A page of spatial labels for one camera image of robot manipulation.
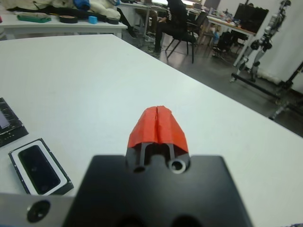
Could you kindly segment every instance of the office chair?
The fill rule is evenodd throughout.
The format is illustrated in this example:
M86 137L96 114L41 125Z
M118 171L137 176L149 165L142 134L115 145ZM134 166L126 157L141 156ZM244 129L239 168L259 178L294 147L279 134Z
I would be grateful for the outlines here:
M197 17L194 23L192 22L187 22L187 32L185 32L183 35L180 37L175 37L173 36L173 40L170 42L168 47L166 48L165 52L169 49L169 47L172 45L172 43L175 40L178 40L179 42L177 45L172 49L170 54L167 56L167 59L171 56L171 54L175 51L176 47L180 44L181 41L186 42L186 47L187 47L187 55L188 55L188 43L191 43L192 46L192 63L194 63L195 60L195 55L194 55L194 47L196 44L196 38L194 37L194 33L200 35L201 33L201 25L203 24L205 18L207 17L206 12L201 12L200 15Z

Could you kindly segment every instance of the black metal plate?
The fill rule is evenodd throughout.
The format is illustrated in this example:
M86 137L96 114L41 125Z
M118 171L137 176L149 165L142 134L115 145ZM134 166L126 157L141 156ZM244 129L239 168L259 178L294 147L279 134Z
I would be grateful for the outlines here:
M0 127L0 148L28 135L28 132L21 120L18 119L3 98L0 98L0 112L5 115L9 121L8 127Z
M151 160L133 173L124 156L95 156L64 226L252 226L222 157L191 157L182 174Z

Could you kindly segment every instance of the phone screen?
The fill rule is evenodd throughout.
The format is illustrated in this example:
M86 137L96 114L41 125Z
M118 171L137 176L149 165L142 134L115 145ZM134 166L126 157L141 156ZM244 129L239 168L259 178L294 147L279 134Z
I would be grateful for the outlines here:
M60 179L38 145L29 147L18 157L39 195L45 194L60 183Z

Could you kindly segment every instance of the tape roll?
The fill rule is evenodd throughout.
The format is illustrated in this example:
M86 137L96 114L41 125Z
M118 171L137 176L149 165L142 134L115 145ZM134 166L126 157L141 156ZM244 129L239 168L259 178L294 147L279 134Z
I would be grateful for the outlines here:
M117 24L119 24L119 20L116 19L116 18L107 18L107 22L108 22L109 24L112 24L112 25L117 25Z
M59 20L66 24L76 24L78 22L78 18L73 16L59 16Z

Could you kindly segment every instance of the desk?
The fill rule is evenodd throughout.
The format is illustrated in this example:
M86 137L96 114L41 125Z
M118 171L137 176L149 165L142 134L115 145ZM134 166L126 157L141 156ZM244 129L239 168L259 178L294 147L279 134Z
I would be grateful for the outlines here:
M131 7L134 9L145 9L147 11L146 17L145 17L144 36L146 35L146 31L147 31L147 27L148 27L150 11L155 10L155 11L166 12L166 9L163 7L154 6L154 5L144 5L142 3L137 3L137 2L134 2L134 3L121 2L118 7Z
M237 31L237 32L243 33L243 34L245 34L245 35L248 36L248 40L246 40L245 45L243 46L241 52L239 53L236 61L233 63L233 65L236 66L238 64L238 62L240 61L242 55L244 54L247 46L250 45L251 40L256 35L256 33L244 30L244 29L242 29L240 27L233 26L230 23L227 23L226 21L223 21L223 20L218 19L218 18L214 18L214 17L211 17L211 16L207 16L207 18L208 18L208 21L210 23L212 23L212 24L220 25L220 26L226 27L228 29L231 29L233 31Z
M119 23L112 25L105 22L90 24L88 21L79 21L77 24L61 23L56 16L51 16L52 20L46 23L34 23L28 21L20 21L16 15L1 15L3 22L0 28L4 28L7 39L15 39L18 34L32 33L58 33L58 32L92 32L92 33L113 33L122 38L122 29L127 26Z
M113 35L8 40L0 50L0 97L29 132L0 148L0 192L25 193L7 154L42 137L74 195L94 155L125 155L142 112L165 105L191 155L225 158L256 227L302 221L303 139L268 118Z

